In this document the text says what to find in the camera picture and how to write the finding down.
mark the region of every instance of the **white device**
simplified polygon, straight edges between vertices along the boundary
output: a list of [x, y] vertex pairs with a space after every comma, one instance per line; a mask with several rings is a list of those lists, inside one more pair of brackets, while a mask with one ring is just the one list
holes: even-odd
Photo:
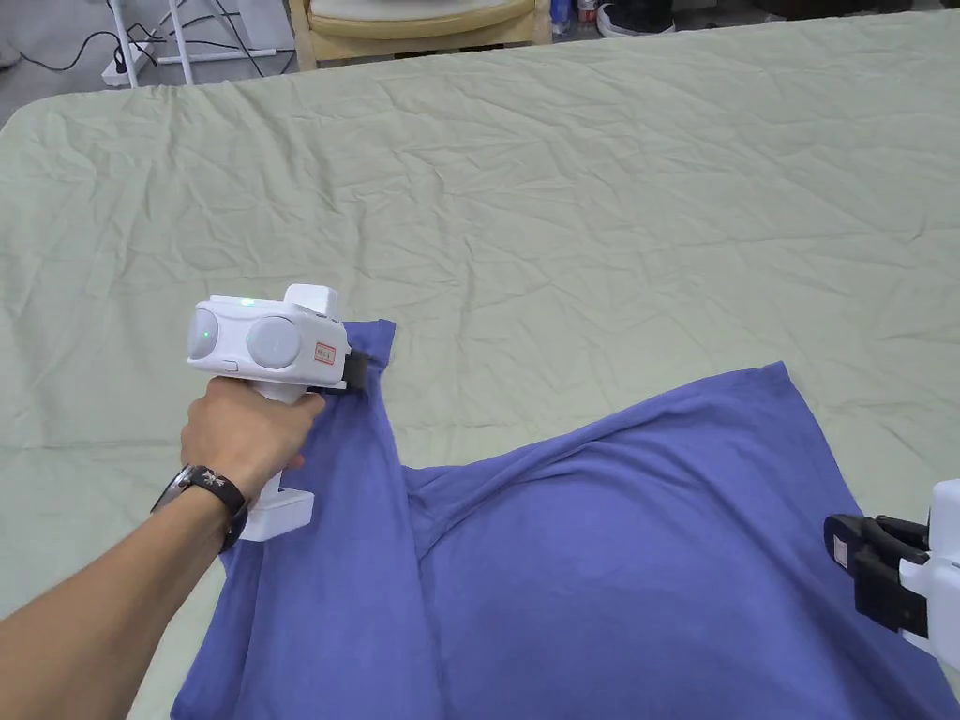
[[[336, 314], [337, 293], [322, 285], [291, 285], [283, 301], [214, 295], [194, 310], [187, 362], [249, 380], [264, 397], [286, 403], [307, 388], [362, 387], [367, 358], [351, 352]], [[282, 489], [280, 474], [251, 505], [241, 540], [269, 540], [310, 522], [313, 493]]]
[[927, 637], [903, 631], [911, 643], [960, 670], [960, 480], [933, 487], [926, 545], [929, 560], [900, 560], [900, 584], [926, 598]]
[[858, 612], [960, 670], [960, 480], [934, 486], [926, 525], [833, 515], [824, 542]]

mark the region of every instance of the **bottle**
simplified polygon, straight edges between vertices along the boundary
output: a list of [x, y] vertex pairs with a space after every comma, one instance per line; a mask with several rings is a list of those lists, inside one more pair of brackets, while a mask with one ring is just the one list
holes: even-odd
[[597, 0], [577, 0], [577, 19], [581, 25], [593, 25], [597, 21]]
[[553, 37], [564, 37], [570, 32], [573, 0], [550, 0], [550, 27]]

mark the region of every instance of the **bed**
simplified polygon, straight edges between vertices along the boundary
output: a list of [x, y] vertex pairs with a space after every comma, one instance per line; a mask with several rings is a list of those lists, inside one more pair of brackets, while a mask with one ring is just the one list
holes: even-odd
[[[869, 514], [960, 439], [960, 15], [771, 24], [41, 101], [0, 132], [3, 614], [177, 469], [191, 308], [398, 324], [400, 458], [463, 463], [784, 360]], [[160, 718], [222, 570], [137, 699]]]

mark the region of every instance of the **wooden chair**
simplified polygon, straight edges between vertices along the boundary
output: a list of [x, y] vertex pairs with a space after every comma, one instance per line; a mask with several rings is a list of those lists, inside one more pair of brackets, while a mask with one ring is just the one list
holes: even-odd
[[310, 0], [291, 0], [297, 62], [318, 62], [456, 50], [487, 45], [549, 44], [550, 0], [505, 0], [501, 5], [423, 20], [342, 20], [310, 11]]

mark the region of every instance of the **white chair leg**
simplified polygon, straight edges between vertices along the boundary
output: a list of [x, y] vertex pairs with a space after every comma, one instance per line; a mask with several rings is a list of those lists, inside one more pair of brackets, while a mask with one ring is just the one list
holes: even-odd
[[183, 38], [183, 26], [180, 24], [180, 8], [177, 7], [177, 0], [170, 0], [170, 19], [173, 20], [174, 35], [177, 36], [177, 50], [180, 52], [180, 65], [183, 67], [183, 79], [188, 85], [192, 85], [193, 70], [190, 67], [190, 56], [187, 53], [186, 42]]
[[136, 80], [136, 65], [133, 64], [133, 52], [130, 49], [130, 36], [127, 35], [127, 25], [123, 21], [123, 11], [121, 6], [123, 0], [109, 0], [110, 9], [113, 10], [113, 19], [117, 24], [117, 36], [120, 38], [120, 52], [123, 53], [123, 62], [127, 64], [127, 78], [130, 80], [130, 87], [140, 87]]

